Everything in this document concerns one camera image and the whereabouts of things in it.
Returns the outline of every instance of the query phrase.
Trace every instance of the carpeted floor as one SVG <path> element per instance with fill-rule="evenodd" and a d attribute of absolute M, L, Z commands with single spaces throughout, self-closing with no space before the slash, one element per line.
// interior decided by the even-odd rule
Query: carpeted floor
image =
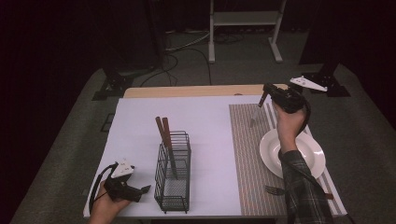
<path fill-rule="evenodd" d="M 283 63 L 276 63 L 267 37 L 245 35 L 231 45 L 216 45 L 216 62 L 210 75 L 204 55 L 207 45 L 182 50 L 165 57 L 163 68 L 138 77 L 133 86 L 192 86 L 288 83 L 291 77 L 316 72 L 320 64 L 298 65 L 306 33 L 281 33 L 278 39 Z M 172 47 L 189 43 L 196 35 L 170 36 Z M 304 91 L 312 106 L 309 126 L 326 154 L 327 167 L 356 223 L 394 223 L 396 214 L 396 132 L 362 89 L 359 79 L 343 65 L 334 73 L 350 97 L 330 98 Z M 92 74 L 58 134 L 48 157 L 21 203 L 12 223 L 85 223 L 82 210 L 88 190 L 106 145 L 102 125 L 114 113 L 118 97 L 93 101 L 105 74 Z M 336 223 L 350 223 L 339 217 Z M 116 219 L 114 223 L 256 223 L 253 220 L 134 220 Z"/>

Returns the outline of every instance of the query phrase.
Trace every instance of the black wire basket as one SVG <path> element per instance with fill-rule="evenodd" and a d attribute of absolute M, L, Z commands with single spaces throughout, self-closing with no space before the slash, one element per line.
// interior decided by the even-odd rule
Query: black wire basket
<path fill-rule="evenodd" d="M 171 146 L 162 142 L 155 174 L 154 198 L 165 212 L 190 209 L 190 138 L 186 132 L 170 132 Z"/>

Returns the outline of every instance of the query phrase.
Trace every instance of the white plate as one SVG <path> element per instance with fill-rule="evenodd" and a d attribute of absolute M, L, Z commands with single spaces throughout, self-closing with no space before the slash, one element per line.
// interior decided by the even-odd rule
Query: white plate
<path fill-rule="evenodd" d="M 296 138 L 297 148 L 300 150 L 303 158 L 306 161 L 311 174 L 314 178 L 318 178 L 324 171 L 326 166 L 326 159 L 320 145 L 314 138 L 306 133 L 300 133 Z M 260 155 L 262 161 L 268 169 L 275 175 L 283 178 L 282 166 L 277 157 L 280 150 L 280 143 L 277 137 L 277 130 L 273 129 L 266 133 L 260 141 Z"/>

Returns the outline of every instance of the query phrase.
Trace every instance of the striped placemat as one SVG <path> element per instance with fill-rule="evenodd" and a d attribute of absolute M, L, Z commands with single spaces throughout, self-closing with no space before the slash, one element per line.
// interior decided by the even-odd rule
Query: striped placemat
<path fill-rule="evenodd" d="M 272 104 L 263 105 L 252 128 L 249 127 L 249 123 L 257 105 L 229 105 L 229 108 L 242 215 L 248 217 L 285 216 L 284 197 L 269 194 L 264 189 L 265 185 L 283 188 L 283 179 L 274 175 L 265 166 L 260 156 L 262 137 L 276 127 L 276 114 Z M 308 127 L 304 131 L 311 135 Z M 345 215 L 347 211 L 327 169 L 318 178 L 318 182 L 326 192 L 334 195 L 334 200 L 329 200 L 332 213 L 335 216 Z"/>

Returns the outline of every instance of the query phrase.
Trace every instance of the sleeve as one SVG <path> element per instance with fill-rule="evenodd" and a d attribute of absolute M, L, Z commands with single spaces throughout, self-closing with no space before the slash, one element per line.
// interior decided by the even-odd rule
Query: sleeve
<path fill-rule="evenodd" d="M 295 217 L 295 223 L 333 223 L 332 213 L 322 189 L 314 186 L 285 163 L 287 161 L 288 164 L 314 178 L 301 152 L 292 150 L 283 155 L 279 153 L 278 156 L 281 159 L 285 182 L 288 216 Z"/>

